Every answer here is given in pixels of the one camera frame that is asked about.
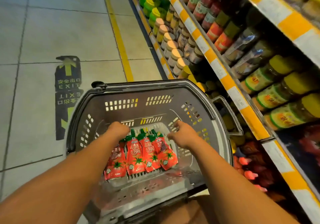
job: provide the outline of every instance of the tiled floor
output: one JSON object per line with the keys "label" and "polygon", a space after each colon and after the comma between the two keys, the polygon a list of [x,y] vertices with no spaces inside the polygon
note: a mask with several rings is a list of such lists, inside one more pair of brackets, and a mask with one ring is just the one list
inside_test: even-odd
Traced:
{"label": "tiled floor", "polygon": [[[134,80],[161,80],[129,1],[110,2]],[[104,0],[0,0],[0,17],[3,200],[63,160],[55,120],[55,72],[63,64],[55,58],[79,57],[84,91],[95,80],[124,82],[126,76]]]}

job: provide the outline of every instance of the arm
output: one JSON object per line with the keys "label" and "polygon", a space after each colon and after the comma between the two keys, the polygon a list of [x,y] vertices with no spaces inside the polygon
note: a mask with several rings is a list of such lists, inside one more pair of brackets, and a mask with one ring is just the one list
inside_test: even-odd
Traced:
{"label": "arm", "polygon": [[179,131],[168,137],[178,146],[189,149],[197,159],[220,223],[298,224],[220,157],[190,125],[178,121],[175,127],[179,127]]}
{"label": "arm", "polygon": [[129,132],[112,123],[87,148],[21,186],[0,205],[0,223],[77,223],[111,151]]}

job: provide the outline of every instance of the shopping basket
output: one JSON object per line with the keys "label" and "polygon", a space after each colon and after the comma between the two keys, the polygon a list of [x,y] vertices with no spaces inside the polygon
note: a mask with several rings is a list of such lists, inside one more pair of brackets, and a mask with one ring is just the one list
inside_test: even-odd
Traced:
{"label": "shopping basket", "polygon": [[191,125],[220,156],[233,164],[230,135],[243,132],[224,98],[214,100],[225,104],[238,133],[227,132],[217,108],[189,80],[93,82],[92,89],[78,101],[69,122],[65,137],[67,154],[85,148],[102,135],[110,123],[119,121],[137,133],[141,128],[163,133],[177,154],[178,164],[168,171],[157,169],[109,181],[101,175],[98,189],[84,212],[89,222],[117,223],[132,219],[205,187],[200,168],[190,151],[179,148],[167,138],[169,132],[178,130],[174,127],[177,120]]}

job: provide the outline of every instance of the yellow and white shelf label strip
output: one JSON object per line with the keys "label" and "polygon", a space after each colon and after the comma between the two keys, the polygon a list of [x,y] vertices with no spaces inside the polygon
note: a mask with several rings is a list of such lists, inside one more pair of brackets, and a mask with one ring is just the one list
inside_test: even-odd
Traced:
{"label": "yellow and white shelf label strip", "polygon": [[235,84],[234,80],[226,71],[225,67],[222,65],[220,60],[218,59],[217,55],[208,44],[206,39],[201,35],[200,30],[194,24],[192,19],[189,17],[186,10],[183,8],[182,4],[179,0],[170,0],[172,6],[178,13],[180,19],[190,32],[191,36],[197,43],[198,47],[200,48],[201,52],[205,55],[206,59],[208,60],[209,64],[211,65],[212,69],[218,76],[219,80],[221,81],[224,88],[227,90],[228,94],[234,101],[235,105],[237,106],[238,110],[242,114],[243,118],[245,119],[246,123],[248,124],[249,128],[251,129],[252,133],[256,137],[256,139],[266,139],[271,135],[263,126],[262,122],[254,112],[253,108],[249,105],[248,101],[242,95],[240,90],[238,89],[237,85]]}
{"label": "yellow and white shelf label strip", "polygon": [[144,28],[146,29],[146,32],[149,34],[151,43],[152,43],[152,45],[154,47],[155,52],[158,55],[158,58],[159,58],[159,60],[161,62],[162,68],[163,68],[167,78],[170,79],[170,80],[174,79],[174,76],[172,75],[171,70],[169,69],[169,65],[167,64],[166,59],[162,55],[161,48],[159,47],[159,44],[158,44],[156,38],[152,34],[151,28],[149,26],[149,23],[148,23],[146,17],[144,16],[144,14],[143,14],[143,11],[141,10],[139,1],[138,0],[132,0],[132,1],[134,3],[134,6],[136,7],[136,9],[138,11],[138,14],[140,16],[140,19],[142,21],[142,24],[143,24]]}
{"label": "yellow and white shelf label strip", "polygon": [[306,56],[320,67],[320,31],[283,0],[250,0]]}
{"label": "yellow and white shelf label strip", "polygon": [[290,187],[301,207],[308,215],[310,221],[313,224],[319,224],[320,202],[288,155],[282,149],[282,146],[276,140],[263,143],[262,146]]}

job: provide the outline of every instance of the red ketchup pouch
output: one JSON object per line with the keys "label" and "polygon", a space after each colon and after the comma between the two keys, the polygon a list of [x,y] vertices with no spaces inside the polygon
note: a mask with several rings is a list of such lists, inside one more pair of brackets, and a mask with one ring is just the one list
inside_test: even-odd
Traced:
{"label": "red ketchup pouch", "polygon": [[126,176],[126,156],[125,156],[125,140],[121,140],[119,145],[114,147],[108,164],[103,171],[106,180]]}
{"label": "red ketchup pouch", "polygon": [[150,139],[146,136],[143,129],[140,129],[140,134],[138,134],[138,141],[142,146],[142,159],[146,172],[151,172],[160,168],[160,161],[156,153],[155,147],[152,145]]}
{"label": "red ketchup pouch", "polygon": [[131,135],[125,138],[127,143],[127,171],[129,175],[144,172],[145,168],[142,159],[142,147],[136,138],[134,129],[131,129]]}
{"label": "red ketchup pouch", "polygon": [[177,155],[166,143],[162,133],[157,133],[154,129],[152,133],[149,135],[149,139],[158,154],[161,166],[164,170],[168,170],[178,163]]}

